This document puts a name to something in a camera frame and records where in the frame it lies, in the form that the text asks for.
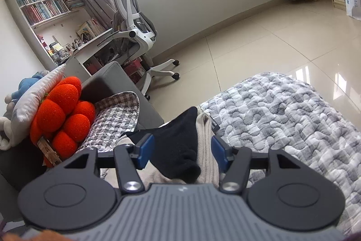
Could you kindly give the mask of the black and beige garment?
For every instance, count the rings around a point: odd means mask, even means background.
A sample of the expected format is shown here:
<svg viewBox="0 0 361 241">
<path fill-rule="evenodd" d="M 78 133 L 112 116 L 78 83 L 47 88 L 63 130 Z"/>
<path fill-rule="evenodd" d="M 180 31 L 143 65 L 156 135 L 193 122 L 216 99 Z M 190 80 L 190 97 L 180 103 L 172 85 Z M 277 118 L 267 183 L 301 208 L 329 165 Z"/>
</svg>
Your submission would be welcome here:
<svg viewBox="0 0 361 241">
<path fill-rule="evenodd" d="M 220 183 L 218 163 L 211 150 L 211 117 L 191 107 L 156 129 L 124 133 L 119 143 L 134 145 L 144 135 L 154 136 L 155 145 L 145 168 L 137 173 L 148 189 L 152 184 Z"/>
</svg>

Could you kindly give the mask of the grey white quilted blanket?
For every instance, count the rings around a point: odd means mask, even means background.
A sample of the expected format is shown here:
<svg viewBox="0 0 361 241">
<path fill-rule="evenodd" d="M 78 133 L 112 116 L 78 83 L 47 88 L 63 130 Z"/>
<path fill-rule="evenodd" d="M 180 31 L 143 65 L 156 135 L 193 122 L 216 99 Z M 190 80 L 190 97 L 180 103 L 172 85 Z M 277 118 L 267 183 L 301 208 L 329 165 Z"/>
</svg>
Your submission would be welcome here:
<svg viewBox="0 0 361 241">
<path fill-rule="evenodd" d="M 152 211 L 139 227 L 116 214 L 78 240 L 341 240 L 360 239 L 360 133 L 307 83 L 262 73 L 204 102 L 232 147 L 267 152 L 282 147 L 337 184 L 346 206 L 337 227 L 291 233 L 262 222 L 244 201 L 209 186 L 152 191 Z"/>
</svg>

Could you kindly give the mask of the orange bumpy plush cushion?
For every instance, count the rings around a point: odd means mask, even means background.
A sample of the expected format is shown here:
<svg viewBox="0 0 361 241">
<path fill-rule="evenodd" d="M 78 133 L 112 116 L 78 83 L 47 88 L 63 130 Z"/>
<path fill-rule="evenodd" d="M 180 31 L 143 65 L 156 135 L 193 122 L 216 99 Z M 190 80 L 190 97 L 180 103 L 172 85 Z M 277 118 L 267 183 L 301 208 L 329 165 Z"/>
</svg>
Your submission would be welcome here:
<svg viewBox="0 0 361 241">
<path fill-rule="evenodd" d="M 81 90 L 76 76 L 63 79 L 41 102 L 31 123 L 29 136 L 33 145 L 45 138 L 61 161 L 77 151 L 95 120 L 95 106 L 80 99 Z"/>
</svg>

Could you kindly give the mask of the black smartphone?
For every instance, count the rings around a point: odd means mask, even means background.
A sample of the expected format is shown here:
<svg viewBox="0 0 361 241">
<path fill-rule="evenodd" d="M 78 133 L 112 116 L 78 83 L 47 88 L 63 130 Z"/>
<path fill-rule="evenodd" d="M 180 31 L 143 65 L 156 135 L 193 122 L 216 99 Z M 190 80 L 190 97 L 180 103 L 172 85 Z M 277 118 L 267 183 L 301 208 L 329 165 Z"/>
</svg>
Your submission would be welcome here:
<svg viewBox="0 0 361 241">
<path fill-rule="evenodd" d="M 38 140 L 37 146 L 52 166 L 57 166 L 62 163 L 62 160 L 59 158 L 58 154 L 52 149 L 44 137 L 41 137 Z"/>
</svg>

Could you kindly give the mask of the grey sofa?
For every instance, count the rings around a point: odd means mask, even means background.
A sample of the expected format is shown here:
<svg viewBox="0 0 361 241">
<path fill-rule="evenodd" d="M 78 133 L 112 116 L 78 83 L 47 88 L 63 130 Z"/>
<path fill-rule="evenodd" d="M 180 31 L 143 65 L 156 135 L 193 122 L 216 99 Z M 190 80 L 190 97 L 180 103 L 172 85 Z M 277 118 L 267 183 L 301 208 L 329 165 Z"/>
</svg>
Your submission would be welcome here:
<svg viewBox="0 0 361 241">
<path fill-rule="evenodd" d="M 111 62 L 82 85 L 81 99 L 96 103 L 123 91 L 137 94 L 140 112 L 137 130 L 160 127 L 164 120 L 117 62 Z M 1 152 L 1 221 L 22 221 L 17 205 L 19 191 L 45 172 L 40 149 L 25 137 L 15 147 Z"/>
</svg>

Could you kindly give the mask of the white pillow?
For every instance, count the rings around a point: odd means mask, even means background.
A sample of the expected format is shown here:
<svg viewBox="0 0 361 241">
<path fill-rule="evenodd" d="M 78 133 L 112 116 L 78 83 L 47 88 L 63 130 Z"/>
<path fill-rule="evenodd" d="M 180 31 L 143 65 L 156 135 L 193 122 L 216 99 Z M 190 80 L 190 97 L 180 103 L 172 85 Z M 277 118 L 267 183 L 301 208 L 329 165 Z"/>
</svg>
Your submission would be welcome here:
<svg viewBox="0 0 361 241">
<path fill-rule="evenodd" d="M 27 130 L 40 106 L 40 102 L 45 98 L 45 94 L 50 91 L 62 80 L 66 65 L 58 66 L 43 78 L 34 83 L 16 103 L 11 126 L 13 131 Z"/>
</svg>

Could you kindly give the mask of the white plush toy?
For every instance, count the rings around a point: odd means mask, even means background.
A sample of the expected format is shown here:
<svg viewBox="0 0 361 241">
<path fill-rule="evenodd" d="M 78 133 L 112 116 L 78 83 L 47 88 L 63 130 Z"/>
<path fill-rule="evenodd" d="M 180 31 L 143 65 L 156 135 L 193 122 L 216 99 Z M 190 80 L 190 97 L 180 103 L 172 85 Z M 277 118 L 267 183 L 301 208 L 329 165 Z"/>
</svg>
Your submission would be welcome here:
<svg viewBox="0 0 361 241">
<path fill-rule="evenodd" d="M 1 150 L 9 150 L 19 144 L 12 130 L 12 115 L 16 100 L 12 99 L 12 95 L 6 95 L 5 99 L 6 112 L 5 116 L 1 117 Z"/>
</svg>

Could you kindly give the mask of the blue plush toy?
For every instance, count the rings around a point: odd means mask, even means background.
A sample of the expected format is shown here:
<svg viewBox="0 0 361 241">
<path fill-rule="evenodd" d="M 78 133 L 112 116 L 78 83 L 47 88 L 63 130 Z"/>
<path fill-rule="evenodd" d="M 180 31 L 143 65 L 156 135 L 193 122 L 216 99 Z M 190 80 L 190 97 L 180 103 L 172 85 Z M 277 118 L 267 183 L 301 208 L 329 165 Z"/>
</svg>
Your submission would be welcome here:
<svg viewBox="0 0 361 241">
<path fill-rule="evenodd" d="M 6 97 L 5 102 L 10 103 L 11 101 L 16 102 L 21 98 L 21 96 L 37 81 L 41 80 L 44 76 L 46 76 L 49 73 L 48 70 L 43 70 L 41 72 L 36 72 L 33 76 L 30 78 L 24 78 L 20 81 L 20 84 L 18 85 L 18 90 L 13 92 L 12 94 L 9 94 Z"/>
</svg>

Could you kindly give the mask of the white office chair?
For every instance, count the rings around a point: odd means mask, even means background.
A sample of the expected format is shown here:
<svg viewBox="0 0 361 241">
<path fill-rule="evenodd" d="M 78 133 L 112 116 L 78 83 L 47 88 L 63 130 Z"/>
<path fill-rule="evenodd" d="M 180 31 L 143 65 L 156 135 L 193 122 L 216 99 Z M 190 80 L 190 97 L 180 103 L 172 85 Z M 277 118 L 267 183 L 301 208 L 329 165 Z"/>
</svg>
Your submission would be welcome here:
<svg viewBox="0 0 361 241">
<path fill-rule="evenodd" d="M 137 0 L 114 0 L 116 13 L 111 34 L 100 46 L 116 47 L 114 61 L 123 64 L 143 57 L 155 44 L 158 33 L 153 22 L 140 10 Z"/>
</svg>

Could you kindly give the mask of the white bookshelf desk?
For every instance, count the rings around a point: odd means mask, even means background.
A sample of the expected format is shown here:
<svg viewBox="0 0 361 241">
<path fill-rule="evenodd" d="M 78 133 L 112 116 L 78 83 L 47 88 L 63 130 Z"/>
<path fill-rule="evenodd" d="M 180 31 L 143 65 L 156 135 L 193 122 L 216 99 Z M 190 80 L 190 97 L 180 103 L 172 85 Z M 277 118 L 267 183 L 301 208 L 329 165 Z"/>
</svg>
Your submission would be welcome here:
<svg viewBox="0 0 361 241">
<path fill-rule="evenodd" d="M 105 32 L 84 0 L 5 0 L 38 60 L 53 70 L 80 46 Z"/>
</svg>

